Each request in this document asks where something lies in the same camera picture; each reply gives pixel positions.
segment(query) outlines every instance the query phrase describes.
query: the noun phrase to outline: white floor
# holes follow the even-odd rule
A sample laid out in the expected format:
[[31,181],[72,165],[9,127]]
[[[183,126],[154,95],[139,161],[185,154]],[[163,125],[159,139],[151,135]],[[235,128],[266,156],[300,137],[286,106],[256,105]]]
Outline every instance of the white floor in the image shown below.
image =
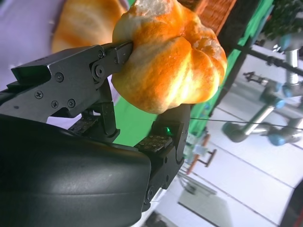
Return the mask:
[[[238,78],[243,79],[243,73],[250,71],[282,83],[285,81],[285,70],[269,67],[253,57],[247,58]],[[211,119],[249,121],[260,108],[254,102],[229,93]],[[266,121],[286,123],[277,114],[271,114]],[[223,124],[208,122],[211,134],[208,147],[216,148],[218,152],[209,168],[198,163],[191,176],[216,190],[228,202],[234,227],[278,226],[293,188],[303,179],[303,141],[295,146],[275,147],[266,137],[252,135],[242,143],[233,143],[222,133]],[[179,227],[212,226],[177,204],[181,191],[178,181],[172,183],[157,211]]]

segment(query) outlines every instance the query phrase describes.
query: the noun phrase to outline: wire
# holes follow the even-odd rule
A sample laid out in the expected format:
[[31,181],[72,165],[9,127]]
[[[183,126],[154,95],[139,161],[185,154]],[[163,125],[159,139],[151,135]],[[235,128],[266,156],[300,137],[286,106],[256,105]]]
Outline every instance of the wire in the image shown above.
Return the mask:
[[231,123],[245,123],[245,124],[263,124],[263,125],[271,125],[276,127],[286,127],[290,129],[297,129],[297,130],[303,130],[302,128],[296,128],[288,125],[280,125],[280,124],[270,124],[266,122],[256,123],[256,122],[241,122],[241,121],[226,121],[226,120],[213,120],[213,119],[206,119],[206,118],[190,118],[191,120],[202,120],[202,121],[211,121],[211,122],[231,122]]

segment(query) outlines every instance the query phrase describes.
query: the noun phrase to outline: metal pole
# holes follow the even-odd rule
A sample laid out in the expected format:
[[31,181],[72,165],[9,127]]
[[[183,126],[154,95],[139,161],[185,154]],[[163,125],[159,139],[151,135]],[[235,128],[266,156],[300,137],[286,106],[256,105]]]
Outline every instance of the metal pole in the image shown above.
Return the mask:
[[259,123],[263,122],[263,120],[271,113],[273,112],[273,110],[275,109],[274,106],[272,105],[265,105],[263,106],[259,112],[257,112],[252,119],[250,120],[250,122],[254,122],[254,123],[247,123],[243,129],[242,132],[245,135],[250,135],[258,126]]
[[[286,51],[286,62],[290,64],[292,67],[298,67],[298,50]],[[286,82],[288,84],[297,84],[299,82],[298,75],[291,71],[286,71]]]
[[245,53],[248,53],[248,54],[250,54],[250,55],[252,55],[252,56],[254,56],[256,58],[262,59],[262,60],[266,61],[269,64],[274,64],[277,67],[282,67],[282,68],[286,69],[287,71],[296,73],[299,76],[303,77],[303,70],[289,65],[284,60],[275,58],[273,56],[267,56],[265,54],[262,54],[260,52],[254,51],[254,50],[252,50],[250,48],[247,48],[247,47],[244,47],[244,46],[241,46],[241,45],[238,45],[238,44],[234,45],[233,47],[235,49],[237,49],[237,50],[240,50],[240,51],[243,51]]

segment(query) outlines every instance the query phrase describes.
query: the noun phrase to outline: golden bread roll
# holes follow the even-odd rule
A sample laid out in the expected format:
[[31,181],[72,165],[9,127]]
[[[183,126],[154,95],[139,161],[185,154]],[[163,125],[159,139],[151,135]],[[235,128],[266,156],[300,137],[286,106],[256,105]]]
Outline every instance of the golden bread roll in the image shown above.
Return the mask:
[[207,101],[224,79],[227,60],[217,37],[177,0],[137,0],[113,32],[113,42],[128,40],[133,53],[112,83],[143,111]]
[[115,24],[125,12],[119,0],[67,0],[52,51],[111,43]]

